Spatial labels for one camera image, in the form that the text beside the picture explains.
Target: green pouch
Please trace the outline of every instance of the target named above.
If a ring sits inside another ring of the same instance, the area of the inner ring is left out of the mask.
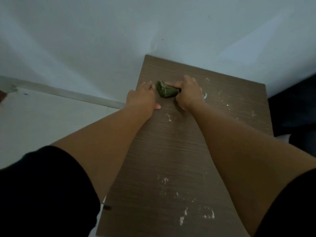
[[[164,82],[160,80],[157,81],[156,88],[160,96],[163,96],[163,97],[174,96],[180,92],[180,89],[166,86]]]

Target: right arm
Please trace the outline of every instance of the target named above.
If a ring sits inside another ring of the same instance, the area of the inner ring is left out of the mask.
[[[199,125],[236,211],[253,236],[279,193],[316,168],[316,159],[208,106],[194,78],[185,75],[183,81],[166,84],[181,88],[177,102]]]

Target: baseboard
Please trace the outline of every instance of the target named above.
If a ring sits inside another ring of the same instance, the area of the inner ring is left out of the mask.
[[[39,91],[57,96],[63,96],[75,100],[89,102],[97,105],[104,105],[117,109],[122,109],[125,103],[108,100],[96,96],[86,95],[78,92],[68,91],[60,88],[50,87],[40,83],[34,83],[27,80],[20,80],[13,77],[6,77],[0,75],[0,90],[9,93],[16,90],[16,87],[25,88],[33,91]]]

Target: wooden table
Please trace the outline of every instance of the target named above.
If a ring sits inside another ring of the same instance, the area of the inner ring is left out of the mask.
[[[263,84],[145,56],[138,84],[195,77],[206,102],[272,135]],[[248,236],[193,117],[161,98],[106,197],[99,236]]]

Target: black shirt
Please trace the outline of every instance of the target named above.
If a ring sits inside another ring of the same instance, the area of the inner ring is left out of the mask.
[[[272,203],[258,236],[314,236],[316,169],[289,183]],[[0,170],[0,236],[88,236],[100,202],[79,163],[53,146]]]

